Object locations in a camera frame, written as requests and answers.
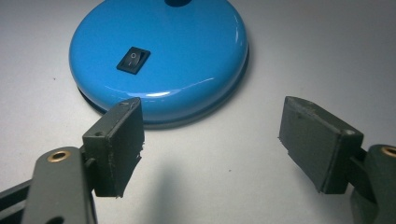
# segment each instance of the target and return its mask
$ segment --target brass insert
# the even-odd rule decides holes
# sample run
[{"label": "brass insert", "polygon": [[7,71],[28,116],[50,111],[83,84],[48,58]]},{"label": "brass insert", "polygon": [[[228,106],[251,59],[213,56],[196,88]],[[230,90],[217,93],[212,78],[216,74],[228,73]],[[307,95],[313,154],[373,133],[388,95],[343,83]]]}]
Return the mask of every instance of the brass insert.
[{"label": "brass insert", "polygon": [[396,147],[382,147],[382,152],[390,157],[396,158]]},{"label": "brass insert", "polygon": [[63,161],[63,160],[66,160],[70,155],[71,155],[71,153],[66,150],[57,151],[57,152],[52,153],[47,158],[47,161],[49,161],[49,162]]}]

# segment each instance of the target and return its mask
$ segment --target power switch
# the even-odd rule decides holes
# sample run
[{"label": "power switch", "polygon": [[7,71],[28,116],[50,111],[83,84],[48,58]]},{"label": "power switch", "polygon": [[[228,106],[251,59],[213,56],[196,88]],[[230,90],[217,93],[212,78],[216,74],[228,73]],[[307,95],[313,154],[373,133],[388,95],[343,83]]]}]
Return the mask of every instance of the power switch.
[{"label": "power switch", "polygon": [[136,75],[149,55],[148,50],[131,47],[117,65],[117,69]]}]

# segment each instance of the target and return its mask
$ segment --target white desk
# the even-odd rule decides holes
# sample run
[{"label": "white desk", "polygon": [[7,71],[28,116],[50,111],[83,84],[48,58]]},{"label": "white desk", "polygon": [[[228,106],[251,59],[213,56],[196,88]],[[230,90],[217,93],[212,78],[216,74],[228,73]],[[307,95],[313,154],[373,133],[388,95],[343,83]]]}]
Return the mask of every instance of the white desk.
[{"label": "white desk", "polygon": [[[95,198],[100,223],[352,223],[351,188],[318,194],[278,141],[283,101],[328,109],[365,133],[363,148],[396,145],[396,2],[320,2],[231,0],[250,41],[241,87],[205,119],[146,131],[124,198]],[[99,3],[0,0],[0,190],[43,153],[80,147],[100,118],[68,66]]]}]

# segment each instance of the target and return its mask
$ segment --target clamp jaw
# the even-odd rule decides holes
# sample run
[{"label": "clamp jaw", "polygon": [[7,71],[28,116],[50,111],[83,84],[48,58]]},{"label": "clamp jaw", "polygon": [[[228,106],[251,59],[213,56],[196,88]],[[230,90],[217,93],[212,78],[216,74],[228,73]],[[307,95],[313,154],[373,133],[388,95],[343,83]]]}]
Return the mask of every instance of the clamp jaw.
[{"label": "clamp jaw", "polygon": [[279,139],[317,191],[355,188],[355,224],[396,223],[396,147],[361,149],[363,134],[312,102],[286,97]]}]

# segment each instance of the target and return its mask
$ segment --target rocker switch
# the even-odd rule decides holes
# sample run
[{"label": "rocker switch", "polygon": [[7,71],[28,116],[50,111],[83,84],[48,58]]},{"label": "rocker switch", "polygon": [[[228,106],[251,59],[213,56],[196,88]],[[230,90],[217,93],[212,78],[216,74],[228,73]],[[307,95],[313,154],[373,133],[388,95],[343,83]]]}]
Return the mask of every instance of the rocker switch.
[{"label": "rocker switch", "polygon": [[148,50],[132,47],[117,65],[117,69],[136,75],[149,55]]}]

